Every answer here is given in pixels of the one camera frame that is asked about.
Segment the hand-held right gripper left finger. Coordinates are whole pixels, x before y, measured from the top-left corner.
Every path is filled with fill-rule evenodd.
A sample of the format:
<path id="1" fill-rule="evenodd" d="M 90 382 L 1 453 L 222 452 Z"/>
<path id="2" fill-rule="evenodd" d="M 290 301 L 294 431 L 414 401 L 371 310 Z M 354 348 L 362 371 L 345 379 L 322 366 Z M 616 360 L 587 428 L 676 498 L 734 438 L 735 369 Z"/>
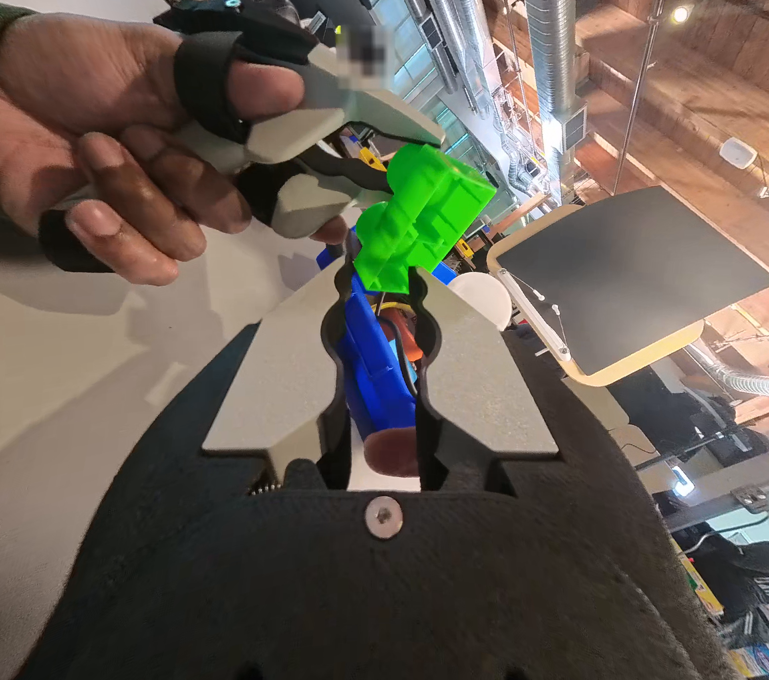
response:
<path id="1" fill-rule="evenodd" d="M 283 481 L 289 464 L 318 466 L 330 489 L 351 474 L 351 421 L 338 344 L 345 334 L 352 262 L 336 258 L 264 316 L 202 448 L 254 455 Z"/>

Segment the green plastic block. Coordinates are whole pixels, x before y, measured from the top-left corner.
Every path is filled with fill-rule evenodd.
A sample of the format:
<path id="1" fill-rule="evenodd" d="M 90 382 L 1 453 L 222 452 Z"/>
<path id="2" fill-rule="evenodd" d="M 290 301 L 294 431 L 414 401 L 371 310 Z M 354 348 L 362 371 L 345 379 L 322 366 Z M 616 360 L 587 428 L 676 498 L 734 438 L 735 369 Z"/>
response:
<path id="1" fill-rule="evenodd" d="M 496 193 L 478 170 L 430 145 L 404 145 L 386 172 L 391 198 L 365 209 L 354 269 L 368 291 L 409 292 L 409 269 L 434 271 Z"/>

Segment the orange tape roll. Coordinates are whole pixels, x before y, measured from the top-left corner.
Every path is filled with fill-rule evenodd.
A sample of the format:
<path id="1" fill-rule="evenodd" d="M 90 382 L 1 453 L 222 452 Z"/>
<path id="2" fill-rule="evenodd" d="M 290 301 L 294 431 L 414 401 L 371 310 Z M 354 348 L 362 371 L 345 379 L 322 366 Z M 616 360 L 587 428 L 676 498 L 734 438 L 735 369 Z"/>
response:
<path id="1" fill-rule="evenodd" d="M 399 309 L 384 309 L 380 318 L 389 320 L 398 328 L 405 355 L 411 362 L 423 357 L 423 351 L 415 340 L 415 322 L 409 314 Z"/>

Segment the metal ceiling conduit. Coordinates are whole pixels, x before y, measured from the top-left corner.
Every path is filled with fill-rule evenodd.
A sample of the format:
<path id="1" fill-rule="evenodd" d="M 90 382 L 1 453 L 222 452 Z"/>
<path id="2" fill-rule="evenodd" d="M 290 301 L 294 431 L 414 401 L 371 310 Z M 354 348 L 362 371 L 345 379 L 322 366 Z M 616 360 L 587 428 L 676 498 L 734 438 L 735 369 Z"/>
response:
<path id="1" fill-rule="evenodd" d="M 665 0 L 654 0 L 652 9 L 648 18 L 648 33 L 644 44 L 643 54 L 641 56 L 640 68 L 638 71 L 638 77 L 634 86 L 634 91 L 631 98 L 630 109 L 628 113 L 628 122 L 625 128 L 622 145 L 620 148 L 617 170 L 614 176 L 614 184 L 610 191 L 610 195 L 614 196 L 618 193 L 620 188 L 621 178 L 624 171 L 624 163 L 628 154 L 628 147 L 630 145 L 631 135 L 634 129 L 634 124 L 638 114 L 638 107 L 644 89 L 646 76 L 650 67 L 650 59 L 654 50 L 654 45 L 659 30 L 660 16 L 663 12 Z"/>

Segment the person's left forearm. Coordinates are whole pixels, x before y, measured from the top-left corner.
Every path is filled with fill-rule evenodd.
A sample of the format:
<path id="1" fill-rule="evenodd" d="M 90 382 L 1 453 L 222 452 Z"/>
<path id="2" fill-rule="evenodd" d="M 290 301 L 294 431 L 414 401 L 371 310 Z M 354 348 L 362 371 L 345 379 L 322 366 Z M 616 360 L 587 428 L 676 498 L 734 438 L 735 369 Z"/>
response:
<path id="1" fill-rule="evenodd" d="M 5 3 L 1 3 L 0 12 L 1 38 L 18 20 L 38 14 L 38 12 L 30 8 Z"/>

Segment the blue plastic bin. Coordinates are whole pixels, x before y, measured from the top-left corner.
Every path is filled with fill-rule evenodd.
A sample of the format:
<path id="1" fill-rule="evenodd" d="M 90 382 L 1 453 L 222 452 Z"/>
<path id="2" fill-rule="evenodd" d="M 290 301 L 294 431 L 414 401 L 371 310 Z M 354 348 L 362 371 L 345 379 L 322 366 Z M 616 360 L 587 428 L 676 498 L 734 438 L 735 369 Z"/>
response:
<path id="1" fill-rule="evenodd" d="M 335 294 L 329 314 L 322 318 L 321 336 L 341 362 L 339 377 L 360 438 L 389 428 L 415 427 L 418 370 L 425 355 L 409 361 L 398 328 L 380 318 L 384 309 L 406 312 L 415 322 L 416 340 L 415 310 L 404 295 L 367 290 L 345 266 L 341 274 L 351 274 L 343 282 L 345 298 Z"/>

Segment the large silver ventilation duct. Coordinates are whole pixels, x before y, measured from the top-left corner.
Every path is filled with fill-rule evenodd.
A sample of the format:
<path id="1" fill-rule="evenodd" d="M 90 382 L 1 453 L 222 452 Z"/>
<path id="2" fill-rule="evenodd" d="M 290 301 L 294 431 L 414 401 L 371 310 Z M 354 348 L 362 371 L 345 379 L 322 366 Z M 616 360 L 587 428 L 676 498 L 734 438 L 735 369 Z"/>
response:
<path id="1" fill-rule="evenodd" d="M 544 154 L 552 168 L 571 161 L 582 104 L 576 94 L 576 0 L 524 0 Z"/>

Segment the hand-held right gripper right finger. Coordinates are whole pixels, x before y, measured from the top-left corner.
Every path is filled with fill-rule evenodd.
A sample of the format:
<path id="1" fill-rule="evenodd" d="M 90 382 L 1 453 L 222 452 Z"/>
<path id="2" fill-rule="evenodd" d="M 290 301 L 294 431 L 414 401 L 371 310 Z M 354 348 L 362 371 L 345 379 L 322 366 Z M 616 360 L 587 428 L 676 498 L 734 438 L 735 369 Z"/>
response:
<path id="1" fill-rule="evenodd" d="M 423 351 L 415 410 L 419 483 L 460 473 L 471 489 L 511 491 L 505 468 L 548 463 L 559 448 L 497 324 L 423 268 L 409 270 Z"/>

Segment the black board with wooden frame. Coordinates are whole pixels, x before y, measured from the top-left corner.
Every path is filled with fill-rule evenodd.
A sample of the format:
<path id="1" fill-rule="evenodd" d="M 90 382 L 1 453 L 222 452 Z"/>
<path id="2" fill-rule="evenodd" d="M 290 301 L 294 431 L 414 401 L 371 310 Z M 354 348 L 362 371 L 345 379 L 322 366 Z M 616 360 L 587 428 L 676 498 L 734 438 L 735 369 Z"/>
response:
<path id="1" fill-rule="evenodd" d="M 568 205 L 495 243 L 487 267 L 565 374 L 606 387 L 767 289 L 767 270 L 661 187 Z"/>

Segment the person's left hand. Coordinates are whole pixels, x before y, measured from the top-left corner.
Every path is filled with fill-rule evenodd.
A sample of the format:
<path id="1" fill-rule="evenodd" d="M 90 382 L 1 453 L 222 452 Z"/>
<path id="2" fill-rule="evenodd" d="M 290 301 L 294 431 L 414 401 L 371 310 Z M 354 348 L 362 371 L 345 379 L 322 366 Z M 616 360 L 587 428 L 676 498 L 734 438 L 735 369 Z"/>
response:
<path id="1" fill-rule="evenodd" d="M 173 65 L 181 40 L 153 24 L 30 14 L 2 33 L 2 214 L 29 235 L 68 196 L 96 199 L 65 223 L 135 285 L 168 285 L 200 257 L 203 226 L 243 232 L 239 191 L 173 134 L 186 120 Z"/>

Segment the white ceiling access point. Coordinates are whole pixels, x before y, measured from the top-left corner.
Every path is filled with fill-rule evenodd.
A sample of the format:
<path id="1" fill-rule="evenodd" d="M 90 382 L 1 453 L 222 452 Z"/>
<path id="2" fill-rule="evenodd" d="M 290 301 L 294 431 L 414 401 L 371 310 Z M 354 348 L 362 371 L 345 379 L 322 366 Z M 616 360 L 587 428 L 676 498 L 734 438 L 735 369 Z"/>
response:
<path id="1" fill-rule="evenodd" d="M 729 137 L 719 148 L 719 156 L 737 170 L 752 167 L 757 159 L 757 150 L 737 137 Z"/>

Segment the person's right hand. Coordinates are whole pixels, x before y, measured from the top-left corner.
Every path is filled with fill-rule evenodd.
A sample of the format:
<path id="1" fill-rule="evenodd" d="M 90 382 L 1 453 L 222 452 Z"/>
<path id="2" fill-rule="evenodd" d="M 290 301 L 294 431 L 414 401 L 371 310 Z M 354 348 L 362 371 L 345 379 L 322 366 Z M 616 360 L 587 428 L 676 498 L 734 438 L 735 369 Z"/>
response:
<path id="1" fill-rule="evenodd" d="M 419 475 L 416 427 L 373 432 L 363 441 L 363 453 L 367 465 L 379 474 L 398 478 Z"/>

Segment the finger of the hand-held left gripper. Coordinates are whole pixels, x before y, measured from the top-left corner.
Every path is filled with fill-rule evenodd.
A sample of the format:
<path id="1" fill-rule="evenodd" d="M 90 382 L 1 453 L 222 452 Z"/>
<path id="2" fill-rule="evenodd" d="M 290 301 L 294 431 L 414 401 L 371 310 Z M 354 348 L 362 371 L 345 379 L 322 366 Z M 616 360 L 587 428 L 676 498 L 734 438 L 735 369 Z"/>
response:
<path id="1" fill-rule="evenodd" d="M 286 63 L 304 83 L 304 97 L 292 111 L 254 121 L 249 133 L 249 157 L 278 164 L 348 125 L 365 125 L 375 132 L 410 144 L 444 144 L 443 129 L 387 89 L 342 86 L 336 58 L 310 58 L 306 64 Z"/>
<path id="2" fill-rule="evenodd" d="M 392 196 L 388 173 L 358 157 L 313 145 L 276 165 L 273 229 L 284 238 L 311 236 L 350 207 L 366 209 Z"/>

